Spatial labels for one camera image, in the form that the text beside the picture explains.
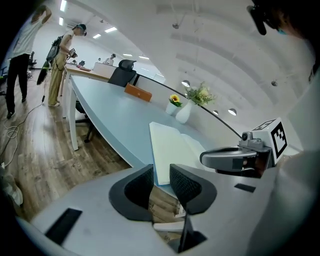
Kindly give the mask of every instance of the backpack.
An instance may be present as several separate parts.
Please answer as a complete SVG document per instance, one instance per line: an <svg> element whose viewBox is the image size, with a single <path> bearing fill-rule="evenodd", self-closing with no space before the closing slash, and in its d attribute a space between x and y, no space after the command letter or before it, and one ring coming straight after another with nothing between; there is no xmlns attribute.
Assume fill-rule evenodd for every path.
<svg viewBox="0 0 320 256"><path fill-rule="evenodd" d="M57 54L58 54L58 52L59 52L59 45L60 45L63 37L64 37L63 35L62 35L62 36L59 36L59 37L58 37L56 40L54 40L53 43L52 43L51 49L50 49L48 55L46 56L46 60L47 60L50 64L52 64L54 58L57 56Z"/></svg>

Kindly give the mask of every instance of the bouquet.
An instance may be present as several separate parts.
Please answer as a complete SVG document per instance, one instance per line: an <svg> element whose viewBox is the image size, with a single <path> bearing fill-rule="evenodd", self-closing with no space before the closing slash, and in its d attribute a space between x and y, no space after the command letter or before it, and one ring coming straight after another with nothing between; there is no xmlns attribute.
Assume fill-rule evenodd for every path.
<svg viewBox="0 0 320 256"><path fill-rule="evenodd" d="M176 107L180 108L182 103L180 102L180 99L178 97L178 95L176 94L172 94L169 98L170 103L172 103L173 105L175 105Z"/></svg>
<svg viewBox="0 0 320 256"><path fill-rule="evenodd" d="M192 100L198 106L207 105L209 102L217 98L216 95L212 95L209 92L209 88L205 86L205 82L200 84L200 87L190 87L186 88L186 97Z"/></svg>

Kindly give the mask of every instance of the wooden floor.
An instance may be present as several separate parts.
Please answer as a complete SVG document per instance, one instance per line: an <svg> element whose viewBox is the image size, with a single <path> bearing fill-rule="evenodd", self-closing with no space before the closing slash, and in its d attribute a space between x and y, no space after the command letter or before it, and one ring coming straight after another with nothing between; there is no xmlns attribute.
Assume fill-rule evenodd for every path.
<svg viewBox="0 0 320 256"><path fill-rule="evenodd" d="M94 130L90 143L84 143L88 131L86 124L77 124L79 150L74 151L71 144L69 127L62 118L62 107L48 107L50 73L46 83L36 85L39 71L33 72L28 80L28 94L25 103L21 103L21 91L18 80L15 86L15 116L6 123L7 107L4 96L0 96L0 150L8 141L7 127L22 122L27 113L33 110L24 124L19 127L18 148L12 163L6 168L23 193L21 215L30 221L37 213L54 200L65 195L74 186L92 179L130 168L130 166L112 149ZM7 163L16 148L14 139L8 144L1 161ZM174 218L178 213L178 201L154 187L150 195L149 210L154 222L168 223L181 221ZM165 240L176 235L161 233Z"/></svg>

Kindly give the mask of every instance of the cable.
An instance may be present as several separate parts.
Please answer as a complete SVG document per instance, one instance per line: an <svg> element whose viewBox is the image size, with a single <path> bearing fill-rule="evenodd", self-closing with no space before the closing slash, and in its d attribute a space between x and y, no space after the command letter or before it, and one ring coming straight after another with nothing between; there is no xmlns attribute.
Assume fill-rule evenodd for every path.
<svg viewBox="0 0 320 256"><path fill-rule="evenodd" d="M44 80L44 94L46 93L46 80L47 80L47 78L45 78L45 80ZM7 136L9 139L8 139L7 143L5 144L5 146L4 146L4 149L2 150L2 153L0 154L0 158L1 158L2 155L4 154L4 152L5 152L5 150L6 150L6 148L7 148L7 146L8 146L8 144L9 144L9 142L10 142L11 139L15 139L16 147L15 147L14 152L13 152L13 154L12 154L11 160L10 160L7 164L5 164L4 167L7 167L9 164L11 164L11 162L12 162L12 160L14 159L14 156L15 156L15 154L16 154L16 151L17 151L17 149L18 149L19 143L18 143L17 137L18 137L18 132L19 132L19 126L22 125L22 124L27 120L27 117L29 116L29 114L30 114L33 110L35 110L36 108L38 108L38 107L40 107L40 106L42 105L42 103L44 102L44 100L45 100L45 95L43 95L43 97L42 97L41 104L39 104L38 106L35 106L33 109L31 109L31 110L28 112L28 114L26 114L26 117L24 118L24 120L23 120L21 123L19 123L17 126L6 127L6 122L8 121L8 119L5 120L3 126L4 126L5 129L8 130L8 132L6 133L6 136Z"/></svg>

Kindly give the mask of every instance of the camera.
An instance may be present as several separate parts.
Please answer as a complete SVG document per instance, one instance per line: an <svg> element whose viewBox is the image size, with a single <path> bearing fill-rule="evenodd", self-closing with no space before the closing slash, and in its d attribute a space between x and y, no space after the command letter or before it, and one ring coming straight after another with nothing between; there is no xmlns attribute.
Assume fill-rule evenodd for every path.
<svg viewBox="0 0 320 256"><path fill-rule="evenodd" d="M70 54L70 58L75 58L75 57L78 57L78 55L76 54L76 50L74 48L72 48L70 50L71 54Z"/></svg>

